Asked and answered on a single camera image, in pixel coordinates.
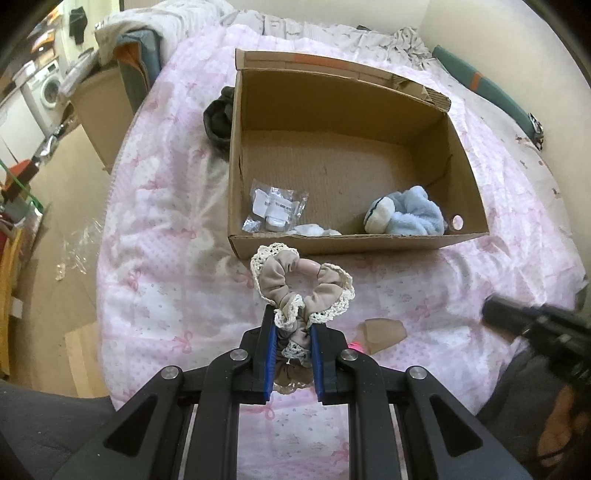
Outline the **person's right hand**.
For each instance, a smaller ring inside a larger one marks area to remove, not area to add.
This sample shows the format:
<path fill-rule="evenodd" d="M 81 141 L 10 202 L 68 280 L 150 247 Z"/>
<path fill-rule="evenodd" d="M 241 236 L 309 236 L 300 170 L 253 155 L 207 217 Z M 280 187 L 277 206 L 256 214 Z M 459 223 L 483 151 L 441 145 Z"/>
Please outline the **person's right hand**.
<path fill-rule="evenodd" d="M 576 392 L 565 386 L 556 398 L 555 406 L 545 423 L 540 437 L 537 455 L 548 465 L 557 463 L 562 451 L 575 434 L 583 434 L 590 422 L 590 413 L 576 413 Z"/>

